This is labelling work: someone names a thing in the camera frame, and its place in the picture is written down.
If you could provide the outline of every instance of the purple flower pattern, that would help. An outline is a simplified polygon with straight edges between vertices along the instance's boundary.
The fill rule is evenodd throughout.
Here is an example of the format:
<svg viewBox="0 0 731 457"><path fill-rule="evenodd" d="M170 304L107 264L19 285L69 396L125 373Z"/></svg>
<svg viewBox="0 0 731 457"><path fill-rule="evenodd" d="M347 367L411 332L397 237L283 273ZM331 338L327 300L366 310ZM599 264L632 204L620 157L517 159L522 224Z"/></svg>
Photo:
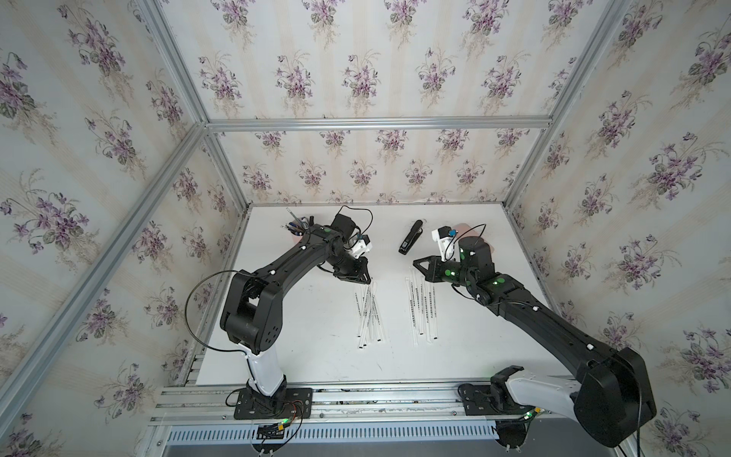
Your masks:
<svg viewBox="0 0 731 457"><path fill-rule="evenodd" d="M611 190L612 179L607 178L607 173L594 182L586 183L584 197L578 203L578 208L574 210L579 215L579 219L574 223L588 225L595 214L609 214L612 211L611 203L617 200L617 196Z"/></svg>
<svg viewBox="0 0 731 457"><path fill-rule="evenodd" d="M522 73L518 69L518 64L528 56L530 54L523 51L512 58L498 56L498 65L487 71L487 77L481 86L488 88L489 92L480 97L480 108L485 112L485 116L495 114L501 107L507 106L505 99L512 97L515 87L520 84Z"/></svg>
<svg viewBox="0 0 731 457"><path fill-rule="evenodd" d="M205 283L203 286L199 287L198 290L195 291L195 294L193 294L193 301L198 306L198 311L202 311L208 305L208 302L211 301L212 294L213 283L210 282Z"/></svg>
<svg viewBox="0 0 731 457"><path fill-rule="evenodd" d="M692 192L701 173L706 156L711 153L719 159L729 153L721 149L722 143L699 142L698 136L688 132L682 141L663 145L662 152L650 157L654 166L652 173L642 174L633 184L635 194L630 202L636 202L640 208L654 205L660 209L660 197L673 201L682 191Z"/></svg>
<svg viewBox="0 0 731 457"><path fill-rule="evenodd" d="M170 263L173 261L173 254L170 252L172 245L167 243L167 236L162 232L161 225L150 221L147 227L142 230L140 237L132 245L132 253L137 255L140 263L150 260L150 267L162 273L162 269L170 271Z"/></svg>
<svg viewBox="0 0 731 457"><path fill-rule="evenodd" d="M219 252L221 253L221 256L225 257L231 247L231 235L229 233L221 234L221 237L216 242L216 246L220 248Z"/></svg>
<svg viewBox="0 0 731 457"><path fill-rule="evenodd" d="M520 164L517 164L515 166L514 170L507 172L507 174L503 178L503 182L505 183L505 185L503 186L502 190L500 191L501 195L505 195L507 193L508 189L510 189L510 186L512 186L512 184L515 182L515 175L518 174L519 169L520 169Z"/></svg>
<svg viewBox="0 0 731 457"><path fill-rule="evenodd" d="M551 197L547 202L541 202L541 208L536 218L535 236L541 236L550 228L558 228L558 221L562 219L558 213L558 203L555 197Z"/></svg>
<svg viewBox="0 0 731 457"><path fill-rule="evenodd" d="M330 196L327 198L328 203L340 203L340 204L349 204L353 203L353 197L350 194L343 193L342 191L338 190L331 190Z"/></svg>
<svg viewBox="0 0 731 457"><path fill-rule="evenodd" d="M109 295L109 289L104 289L104 296ZM112 310L112 306L106 298L96 300L94 307L86 315L76 335L76 341L88 341L89 336L96 340L99 345L109 343L114 346L114 336L122 332L127 336L129 321L124 316L118 315Z"/></svg>
<svg viewBox="0 0 731 457"><path fill-rule="evenodd" d="M426 199L427 203L449 203L450 191L443 190L441 192L431 192L429 198Z"/></svg>
<svg viewBox="0 0 731 457"><path fill-rule="evenodd" d="M221 184L208 185L208 198L211 199L211 208L218 211L221 216L228 219L230 209L226 202L226 188Z"/></svg>
<svg viewBox="0 0 731 457"><path fill-rule="evenodd" d="M378 194L378 200L376 200L376 203L382 205L391 205L393 203L398 203L398 191L392 191L392 192L381 192Z"/></svg>
<svg viewBox="0 0 731 457"><path fill-rule="evenodd" d="M265 172L265 165L244 165L241 178L244 184L251 186L251 190L257 194L259 200L267 201L272 188L272 180Z"/></svg>
<svg viewBox="0 0 731 457"><path fill-rule="evenodd" d="M181 239L186 247L188 257L198 259L203 265L207 265L211 261L211 250L206 245L205 239L203 239L203 227L186 229Z"/></svg>
<svg viewBox="0 0 731 457"><path fill-rule="evenodd" d="M731 59L730 20L731 15L728 15L719 29L707 31L699 37L703 41L695 48L698 62L691 65L687 73L681 73L680 83L673 89L673 93L681 95L681 100L673 105L673 109L688 108L693 102L703 102L701 91L710 92L712 82L728 70Z"/></svg>
<svg viewBox="0 0 731 457"><path fill-rule="evenodd" d="M107 413L105 417L107 424L125 412L130 412L130 415L142 412L145 403L152 397L150 386L145 385L137 373L140 366L132 363L127 368L123 367L124 363L119 367L117 379L104 384L101 387L102 395L94 400L94 406Z"/></svg>
<svg viewBox="0 0 731 457"><path fill-rule="evenodd" d="M546 49L561 44L567 36L571 21L579 14L579 10L586 4L590 5L594 0L550 0L548 2L548 25L543 27L543 38L541 42L550 41Z"/></svg>
<svg viewBox="0 0 731 457"><path fill-rule="evenodd" d="M213 108L223 112L228 118L235 118L241 107L237 102L241 98L241 92L238 91L236 74L224 63L230 57L229 54L221 53L217 53L213 60L205 56L199 57L198 62L202 67L198 76L202 79L201 87L213 92Z"/></svg>
<svg viewBox="0 0 731 457"><path fill-rule="evenodd" d="M20 424L25 426L33 419L32 414L23 413L20 416ZM64 443L59 442L60 435L48 434L38 439L33 431L26 427L21 429L13 428L5 442L6 457L54 457L61 454Z"/></svg>
<svg viewBox="0 0 731 457"><path fill-rule="evenodd" d="M320 136L325 140L325 147L327 153L333 153L333 157L340 157L343 155L343 141L345 135L350 135L350 130L328 130L326 132L320 132Z"/></svg>
<svg viewBox="0 0 731 457"><path fill-rule="evenodd" d="M550 274L550 252L548 247L543 246L540 249L534 249L531 258L533 259L531 263L535 265L538 273L548 277Z"/></svg>
<svg viewBox="0 0 731 457"><path fill-rule="evenodd" d="M95 64L102 74L99 82L107 89L107 93L115 99L115 94L129 106L134 98L134 89L130 85L132 76L122 71L124 57L117 49L117 39L109 33L107 26L97 19L81 3L73 7L62 4L57 10L71 27L69 41L78 48L82 65Z"/></svg>
<svg viewBox="0 0 731 457"><path fill-rule="evenodd" d="M116 159L122 165L122 172L127 173L130 178L136 180L139 175L142 181L147 181L145 158L132 145L132 126L128 121L115 116L115 112L116 110L112 111L108 117L104 113L94 113L92 119L84 118L89 131L96 137L96 153Z"/></svg>
<svg viewBox="0 0 731 457"><path fill-rule="evenodd" d="M500 32L500 20L507 15L510 0L468 0L467 11L462 16L471 22L469 30L462 34L461 49L467 49L467 59L479 58L487 46L490 35Z"/></svg>
<svg viewBox="0 0 731 457"><path fill-rule="evenodd" d="M281 147L281 138L287 132L256 132L254 136L262 141L262 149L269 155L271 153L275 160L284 155L284 149Z"/></svg>
<svg viewBox="0 0 731 457"><path fill-rule="evenodd" d="M546 112L550 112L553 108L553 105L556 103L556 100L558 100L558 96L561 95L561 91L564 90L564 86L566 85L566 82L569 80L569 76L571 75L571 70L576 63L576 58L572 57L569 59L569 63L562 69L560 69L557 73L553 74L553 81L551 81L551 84L548 86L549 89L553 90L553 94L551 94L550 97L548 97L546 100L543 101L543 110Z"/></svg>
<svg viewBox="0 0 731 457"><path fill-rule="evenodd" d="M404 176L409 181L409 189L412 193L416 194L421 191L421 187L424 185L426 178L434 173L429 164L425 164L423 160L412 160L409 162L409 167L404 170Z"/></svg>
<svg viewBox="0 0 731 457"><path fill-rule="evenodd" d="M669 355L658 368L696 395L699 383L707 393L731 388L731 329L721 332L700 325L695 331L683 330L683 334L689 347L681 349L675 343L663 347L662 352Z"/></svg>
<svg viewBox="0 0 731 457"><path fill-rule="evenodd" d="M514 210L510 211L510 216L512 216L512 220L515 221L515 226L518 227L519 230L523 230L526 228L526 218L523 215L523 205L518 205Z"/></svg>
<svg viewBox="0 0 731 457"><path fill-rule="evenodd" d="M357 54L348 56L348 62L355 68L345 67L343 87L350 89L346 106L352 107L356 116L364 116L374 104L376 85L381 82L374 67L374 60L378 55L379 53L370 50L363 57Z"/></svg>
<svg viewBox="0 0 731 457"><path fill-rule="evenodd" d="M14 235L10 241L25 241L32 254L38 254L46 246L53 245L57 251L56 262L76 271L78 263L91 265L101 251L101 246L94 239L99 231L84 229L89 219L78 212L79 200L65 197L60 192L46 192L35 188L40 169L33 170L27 180L23 173L18 179L18 186L23 192L19 200L7 198L0 203L0 210L5 216L20 218L23 223L13 225Z"/></svg>
<svg viewBox="0 0 731 457"><path fill-rule="evenodd" d="M188 357L188 340L184 339L182 342L177 343L175 349L165 357L165 362L161 365L162 371L167 373L168 379L171 385L179 384L178 380L181 379L181 371L185 360Z"/></svg>
<svg viewBox="0 0 731 457"><path fill-rule="evenodd" d="M495 148L495 155L499 156L498 159L510 155L518 140L530 131L530 129L497 129L498 147Z"/></svg>
<svg viewBox="0 0 731 457"><path fill-rule="evenodd" d="M489 190L480 189L477 191L477 195L469 200L471 202L496 202L498 201L498 197Z"/></svg>
<svg viewBox="0 0 731 457"><path fill-rule="evenodd" d="M649 429L651 444L658 455L667 452L683 457L696 457L702 454L705 457L712 457L713 454L705 443L710 432L693 424L700 422L700 413L691 410L679 412L673 409L672 405L668 403L666 405L660 409L660 417L653 421Z"/></svg>
<svg viewBox="0 0 731 457"><path fill-rule="evenodd" d="M186 206L192 213L200 214L203 202L200 199L201 193L198 192L198 183L193 177L194 173L190 168L185 167L178 174L178 180L173 183L173 190L178 201L185 200Z"/></svg>
<svg viewBox="0 0 731 457"><path fill-rule="evenodd" d="M249 13L247 7L253 3L256 3L256 0L211 0L211 5L223 12L224 29L228 30L231 40L238 38L238 44L242 49L246 49L254 38L247 17Z"/></svg>
<svg viewBox="0 0 731 457"><path fill-rule="evenodd" d="M365 194L371 189L371 180L377 174L378 170L365 160L354 160L348 170L348 175L353 180L353 187L361 194Z"/></svg>
<svg viewBox="0 0 731 457"><path fill-rule="evenodd" d="M606 157L607 146L616 148L619 140L628 137L630 129L635 126L640 108L652 106L652 102L646 100L646 97L642 95L633 98L632 92L624 91L619 102L610 103L607 110L599 116L602 128L594 130L586 141L589 146L586 156L591 155L592 160Z"/></svg>
<svg viewBox="0 0 731 457"><path fill-rule="evenodd" d="M650 29L657 29L662 22L663 4L661 0L637 0L629 7L622 18L622 31L612 43L610 55L614 62L609 66L619 67L629 60L628 54L635 43Z"/></svg>
<svg viewBox="0 0 731 457"><path fill-rule="evenodd" d="M436 142L439 143L439 149L436 150L436 158L444 165L450 163L457 156L459 151L464 149L464 143L469 140L469 131L465 129L443 129Z"/></svg>
<svg viewBox="0 0 731 457"><path fill-rule="evenodd" d="M398 39L398 47L400 48L414 35L411 30L414 14L419 6L419 2L426 3L426 0L383 0L386 10L391 12L390 22L387 23L390 31L390 38Z"/></svg>
<svg viewBox="0 0 731 457"><path fill-rule="evenodd" d="M178 305L175 303L175 289L162 285L160 293L154 297L148 297L150 303L143 309L145 314L152 318L152 328L169 325L170 328L178 328Z"/></svg>
<svg viewBox="0 0 731 457"><path fill-rule="evenodd" d="M337 12L336 7L338 1L345 3L345 0L301 0L302 6L306 10L311 11L310 14L310 29L313 31L313 38L315 41L321 39L323 41L323 49L327 49L329 45L335 42L337 35L335 24L335 13Z"/></svg>
<svg viewBox="0 0 731 457"><path fill-rule="evenodd" d="M157 114L157 120L165 120L170 134L177 140L183 140L187 133L187 123L183 121L183 108L178 104L178 95L172 87L162 80L162 68L155 70L154 80L145 84L152 93L151 106Z"/></svg>
<svg viewBox="0 0 731 457"><path fill-rule="evenodd" d="M285 205L301 205L302 199L298 195L290 194L289 192L278 190L276 191L275 203L284 203Z"/></svg>
<svg viewBox="0 0 731 457"><path fill-rule="evenodd" d="M307 114L307 108L310 107L307 99L312 97L314 81L303 62L307 57L309 54L300 51L295 52L291 59L287 56L277 57L281 66L276 69L276 87L287 90L282 98L284 107L291 108L296 118Z"/></svg>
<svg viewBox="0 0 731 457"><path fill-rule="evenodd" d="M129 3L127 4L127 11L132 13L135 19L137 19L137 22L145 26L145 30L148 33L148 39L153 42L154 40L152 38L150 26L145 22L145 18L142 16L142 11L140 10L140 5L137 4L137 0L129 0Z"/></svg>
<svg viewBox="0 0 731 457"><path fill-rule="evenodd" d="M644 284L654 287L660 277L660 271L666 261L669 264L682 266L675 255L677 252L669 249L658 249L659 241L652 236L640 241L629 239L629 244L620 246L622 260L614 260L606 266L611 271L604 282L610 284L614 290L623 290L627 294L627 287L639 290Z"/></svg>
<svg viewBox="0 0 731 457"><path fill-rule="evenodd" d="M586 325L583 314L576 310L574 302L571 300L558 302L558 315L571 325Z"/></svg>
<svg viewBox="0 0 731 457"><path fill-rule="evenodd" d="M58 128L51 121L56 114L48 115L41 112L45 103L38 103L28 93L28 85L23 82L23 76L18 70L28 69L16 53L8 53L0 71L0 115L12 122L8 127L11 130L21 129L28 141L35 144L34 130L41 129L52 145L56 144Z"/></svg>
<svg viewBox="0 0 731 457"><path fill-rule="evenodd" d="M326 174L321 165L316 165L311 160L300 161L300 169L297 171L297 176L304 181L303 184L307 192L312 192L315 195L319 194L322 189L322 177Z"/></svg>
<svg viewBox="0 0 731 457"><path fill-rule="evenodd" d="M569 147L569 136L566 135L566 132L561 132L558 134L558 138L551 140L548 146L548 156L542 166L543 179L550 178L556 168L568 164L572 151L573 148Z"/></svg>
<svg viewBox="0 0 731 457"><path fill-rule="evenodd" d="M602 329L598 340L609 344L618 351L625 347L641 348L643 344L637 337L639 329L640 327L635 324L635 313L624 313L618 316L610 311L607 327Z"/></svg>
<svg viewBox="0 0 731 457"><path fill-rule="evenodd" d="M591 258L591 249L586 247L586 243L580 243L578 246L569 246L566 254L566 260L561 266L561 278L563 283L569 283L574 278L591 278L590 270L594 269L594 264L589 262Z"/></svg>
<svg viewBox="0 0 731 457"><path fill-rule="evenodd" d="M439 103L442 98L442 86L447 78L457 71L452 65L454 56L446 56L441 49L434 53L431 48L424 55L424 63L416 68L421 81L421 101L428 102L427 108Z"/></svg>
<svg viewBox="0 0 731 457"><path fill-rule="evenodd" d="M394 163L406 144L406 130L379 130L376 136L376 142L381 143L381 149L378 151L378 158L383 159L386 165L388 162Z"/></svg>
<svg viewBox="0 0 731 457"><path fill-rule="evenodd" d="M462 193L467 192L472 188L477 178L484 174L484 164L478 164L474 160L465 160L462 168L457 170L458 187L462 189Z"/></svg>

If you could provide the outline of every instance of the black cable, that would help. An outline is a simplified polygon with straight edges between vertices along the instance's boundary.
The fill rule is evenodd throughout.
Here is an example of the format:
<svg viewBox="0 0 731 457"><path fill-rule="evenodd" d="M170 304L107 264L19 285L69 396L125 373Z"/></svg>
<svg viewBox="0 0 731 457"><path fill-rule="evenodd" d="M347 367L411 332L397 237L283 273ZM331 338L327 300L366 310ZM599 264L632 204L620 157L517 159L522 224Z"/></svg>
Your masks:
<svg viewBox="0 0 731 457"><path fill-rule="evenodd" d="M292 403L292 404L295 406L295 417L297 417L297 404L296 403ZM295 433L293 433L292 436L290 436L289 438L287 438L287 441L285 441L284 443L282 443L282 445L279 447L279 449L282 449L285 444L287 444L292 438L295 437L295 435L297 435L298 433L300 433L300 428L302 428L302 422L304 420L305 420L305 412L304 412L304 408L303 408L303 411L300 414L300 425L297 426L297 430L295 431Z"/></svg>
<svg viewBox="0 0 731 457"><path fill-rule="evenodd" d="M637 403L637 457L642 457L640 453L640 423L642 422L642 389L640 389L640 381L635 376L635 384L637 384L637 394L639 396Z"/></svg>
<svg viewBox="0 0 731 457"><path fill-rule="evenodd" d="M215 273L213 273L211 275L208 275L205 278L201 279L200 282L198 284L196 284L195 287L193 287L193 290L190 291L190 293L188 294L188 298L185 300L185 306L183 307L183 318L185 319L185 326L186 326L186 328L188 328L188 333L191 334L191 336L193 337L193 339L195 341L198 341L203 347L206 347L206 348L208 348L208 349L210 349L212 351L218 351L218 352L241 352L242 354L247 355L246 354L246 351L240 350L240 349L218 349L216 347L208 346L203 341L200 341L200 338L198 338L197 336L195 336L195 333L193 333L193 330L190 328L190 324L188 323L188 302L190 301L190 297L193 296L193 294L195 293L195 290L198 287L200 287L201 284L203 284L204 282L206 282L210 278L213 278L215 275L219 275L221 273L239 273L241 275L248 276L250 278L255 278L256 277L253 274L244 273L244 272L239 271L239 270L221 270L221 271L217 271L217 272L215 272Z"/></svg>
<svg viewBox="0 0 731 457"><path fill-rule="evenodd" d="M456 247L457 247L457 241L459 241L459 240L460 240L460 238L462 238L463 236L465 236L466 234L470 233L470 232L471 232L472 230L474 230L474 229L476 229L476 228L478 228L478 227L482 227L482 231L480 232L480 238L482 238L482 234L483 234L483 233L485 233L485 228L487 228L487 226L488 226L487 224L479 224L479 225L475 225L475 226L474 226L473 228L471 228L471 229L467 230L467 231L466 231L465 233L463 233L462 235L459 235L459 237L457 237L457 238L452 238L452 239L450 240L449 244L447 244L447 248L446 248L446 249L444 250L444 252L446 252L446 251L449 251L449 250L450 250L450 246L452 245L452 243L454 243L454 244L455 244L455 248L456 248ZM455 252L454 252L454 249L453 249L453 250L452 250L452 255L450 255L450 258L448 258L447 260L451 260L451 259L452 259L452 257L454 257L454 255L455 255Z"/></svg>
<svg viewBox="0 0 731 457"><path fill-rule="evenodd" d="M338 214L340 214L340 211L342 211L343 208L348 208L348 209L352 209L352 210L356 210L356 211L367 211L367 212L371 213L371 221L368 223L368 226L365 228L363 233L366 233L368 231L368 229L371 227L371 224L373 224L373 211L369 210L368 208L351 208L348 205L342 205L340 207L340 209L338 209L338 212L335 213L335 215L337 216Z"/></svg>

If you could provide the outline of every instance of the vent grille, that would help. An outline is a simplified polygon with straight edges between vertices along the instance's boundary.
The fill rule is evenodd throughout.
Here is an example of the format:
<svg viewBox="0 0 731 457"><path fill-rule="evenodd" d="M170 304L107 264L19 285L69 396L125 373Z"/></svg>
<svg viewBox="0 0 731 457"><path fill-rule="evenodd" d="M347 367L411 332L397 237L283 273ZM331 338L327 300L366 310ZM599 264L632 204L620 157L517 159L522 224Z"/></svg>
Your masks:
<svg viewBox="0 0 731 457"><path fill-rule="evenodd" d="M168 445L249 444L258 425L174 426ZM279 440L297 430L292 424ZM291 442L395 442L497 439L494 420L435 420L364 423L305 423Z"/></svg>

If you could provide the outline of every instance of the black mounting bracket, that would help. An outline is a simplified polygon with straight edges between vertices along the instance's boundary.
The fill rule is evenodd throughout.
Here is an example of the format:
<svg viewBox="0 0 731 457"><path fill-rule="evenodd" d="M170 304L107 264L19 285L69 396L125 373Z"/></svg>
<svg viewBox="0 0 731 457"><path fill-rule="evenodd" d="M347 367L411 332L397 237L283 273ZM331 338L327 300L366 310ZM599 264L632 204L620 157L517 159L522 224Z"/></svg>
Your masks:
<svg viewBox="0 0 731 457"><path fill-rule="evenodd" d="M273 396L267 397L250 386L238 393L233 418L241 419L285 419L302 415L309 419L312 412L312 389L280 388ZM294 402L301 401L299 408Z"/></svg>

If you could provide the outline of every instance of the metal rail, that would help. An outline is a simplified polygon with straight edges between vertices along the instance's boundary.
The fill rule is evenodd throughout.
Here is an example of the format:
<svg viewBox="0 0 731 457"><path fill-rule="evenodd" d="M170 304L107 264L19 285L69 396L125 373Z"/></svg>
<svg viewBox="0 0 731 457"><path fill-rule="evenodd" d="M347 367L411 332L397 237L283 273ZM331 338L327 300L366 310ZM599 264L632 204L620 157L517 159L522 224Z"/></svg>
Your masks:
<svg viewBox="0 0 731 457"><path fill-rule="evenodd" d="M212 119L212 132L273 130L503 129L548 128L549 116L464 116L404 118Z"/></svg>

